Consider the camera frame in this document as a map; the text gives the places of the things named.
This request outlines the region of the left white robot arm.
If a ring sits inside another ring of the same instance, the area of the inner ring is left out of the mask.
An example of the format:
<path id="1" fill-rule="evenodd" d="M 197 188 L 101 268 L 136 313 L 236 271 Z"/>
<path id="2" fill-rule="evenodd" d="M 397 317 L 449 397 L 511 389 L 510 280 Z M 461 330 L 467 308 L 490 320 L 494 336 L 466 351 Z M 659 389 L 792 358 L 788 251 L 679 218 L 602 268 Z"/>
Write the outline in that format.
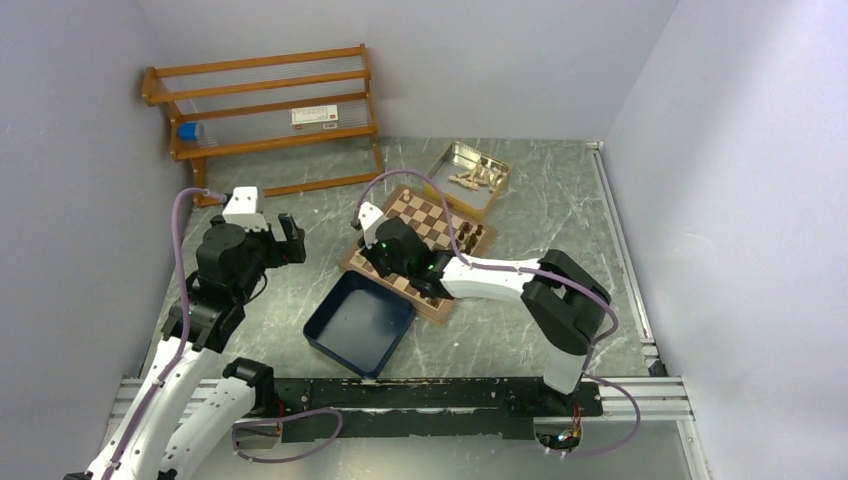
<path id="1" fill-rule="evenodd" d="M 227 364 L 209 397 L 184 414 L 267 270 L 306 259 L 304 230 L 287 213 L 278 220 L 283 240 L 269 225 L 252 229 L 213 218 L 142 388 L 101 452 L 73 478 L 188 479 L 237 420 L 281 414 L 272 367 L 246 358 Z"/>

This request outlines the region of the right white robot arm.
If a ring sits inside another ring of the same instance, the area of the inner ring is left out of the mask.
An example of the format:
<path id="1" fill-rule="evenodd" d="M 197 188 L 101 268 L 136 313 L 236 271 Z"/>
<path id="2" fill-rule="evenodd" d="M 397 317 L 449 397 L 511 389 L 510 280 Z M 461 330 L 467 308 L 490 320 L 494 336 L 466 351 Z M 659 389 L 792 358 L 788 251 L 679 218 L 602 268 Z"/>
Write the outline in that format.
<path id="1" fill-rule="evenodd" d="M 522 304 L 550 347 L 539 391 L 542 406 L 562 414 L 577 387 L 605 318 L 615 316 L 608 292 L 571 257 L 550 249 L 538 259 L 505 261 L 429 247 L 398 217 L 360 214 L 360 252 L 379 276 L 397 275 L 425 298 Z"/>

